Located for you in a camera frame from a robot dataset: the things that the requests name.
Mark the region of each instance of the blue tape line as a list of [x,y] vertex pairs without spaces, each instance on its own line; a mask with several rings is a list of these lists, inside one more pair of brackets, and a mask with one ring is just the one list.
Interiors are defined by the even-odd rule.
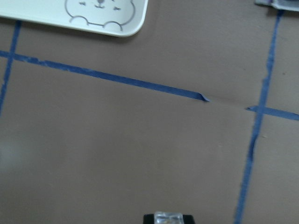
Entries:
[[[258,106],[251,106],[251,107],[248,107],[246,110],[257,112]],[[290,119],[290,120],[299,120],[299,114],[287,112],[287,111],[276,110],[276,109],[272,109],[272,108],[268,108],[268,107],[266,107],[264,109],[264,114],[268,114],[268,115],[280,117],[280,118],[286,118],[286,119]]]
[[272,35],[272,40],[271,40],[269,54],[268,54],[268,60],[267,60],[268,75],[263,80],[263,86],[262,86],[262,90],[261,90],[259,105],[258,105],[258,109],[256,111],[256,119],[255,119],[255,123],[253,126],[252,136],[251,136],[250,145],[249,145],[249,151],[248,151],[247,159],[246,159],[246,165],[245,165],[245,170],[244,170],[244,175],[243,175],[243,180],[242,180],[242,185],[241,185],[241,191],[240,191],[239,200],[238,200],[238,204],[237,204],[237,208],[236,208],[234,224],[242,223],[242,218],[243,218],[243,214],[244,214],[244,206],[246,203],[246,196],[247,196],[247,192],[248,192],[248,186],[249,186],[251,171],[252,171],[252,167],[253,167],[253,159],[254,159],[256,140],[257,140],[260,130],[261,130],[264,109],[266,106],[268,92],[269,92],[269,86],[270,86],[271,77],[272,77],[272,71],[273,71],[274,59],[275,59],[275,48],[276,48],[278,25],[279,25],[279,22],[281,20],[283,13],[284,13],[283,10],[278,10],[277,17],[276,17],[275,27],[274,27],[274,31],[273,31],[273,35]]
[[14,61],[14,53],[15,53],[15,48],[16,48],[17,43],[18,43],[18,37],[19,37],[19,34],[20,34],[21,24],[22,24],[21,21],[16,21],[15,22],[14,34],[13,34],[13,39],[12,39],[12,42],[11,42],[9,54],[6,55],[3,52],[1,53],[3,56],[6,55],[8,60],[7,60],[5,74],[4,74],[4,82],[2,84],[1,93],[0,93],[0,115],[1,115],[1,112],[2,112],[3,102],[4,102],[4,98],[5,98],[6,91],[7,91],[7,85],[8,85],[8,82],[9,82],[11,67],[12,67],[12,64],[13,64],[13,61]]
[[179,95],[179,96],[183,96],[183,97],[203,100],[203,101],[207,101],[207,102],[210,101],[208,98],[206,98],[203,94],[201,94],[199,92],[193,92],[193,91],[178,89],[178,88],[170,87],[170,86],[166,86],[166,85],[149,83],[149,82],[145,82],[145,81],[141,81],[141,80],[137,80],[137,79],[112,75],[112,74],[108,74],[108,73],[104,73],[104,72],[100,72],[100,71],[80,68],[80,67],[57,63],[57,62],[41,61],[35,57],[28,57],[28,56],[23,56],[23,55],[19,55],[19,54],[15,54],[14,59],[17,61],[21,61],[21,62],[37,64],[37,65],[41,65],[44,67],[50,67],[50,68],[60,69],[60,70],[64,70],[64,71],[70,71],[70,72],[79,73],[79,74],[92,76],[92,77],[96,77],[96,78],[102,78],[102,79],[106,79],[106,80],[110,80],[110,81],[114,81],[114,82],[118,82],[118,83],[124,83],[124,84],[134,85],[134,86],[138,86],[138,87],[142,87],[142,88],[146,88],[146,89],[167,92],[170,94]]
[[0,57],[9,57],[9,53],[8,52],[5,52],[5,51],[0,51]]

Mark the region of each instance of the bear face illustration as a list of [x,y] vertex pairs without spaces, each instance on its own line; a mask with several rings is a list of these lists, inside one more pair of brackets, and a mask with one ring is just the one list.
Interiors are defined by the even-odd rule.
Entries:
[[74,19],[81,18],[86,24],[105,27],[109,23],[128,24],[135,15],[133,0],[65,0],[65,10]]

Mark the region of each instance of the white tray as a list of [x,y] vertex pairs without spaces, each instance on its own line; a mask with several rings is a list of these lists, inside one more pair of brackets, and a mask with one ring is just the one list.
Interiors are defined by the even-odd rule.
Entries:
[[0,16],[113,36],[143,25],[148,0],[0,0]]

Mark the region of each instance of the cardboard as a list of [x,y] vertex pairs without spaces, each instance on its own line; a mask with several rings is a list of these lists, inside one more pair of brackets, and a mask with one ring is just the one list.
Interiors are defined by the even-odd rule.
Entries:
[[[23,23],[15,53],[204,94],[203,102],[13,60],[0,117],[0,223],[231,224],[277,10],[151,0],[119,39]],[[268,108],[299,113],[299,16],[284,14]],[[0,51],[14,22],[0,19]],[[1,76],[7,60],[0,58]],[[264,116],[243,223],[296,223],[298,121]]]

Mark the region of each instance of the small device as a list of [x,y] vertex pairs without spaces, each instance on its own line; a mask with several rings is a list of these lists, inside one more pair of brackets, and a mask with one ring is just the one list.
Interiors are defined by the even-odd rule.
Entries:
[[144,215],[143,224],[195,224],[195,221],[192,215],[158,211]]

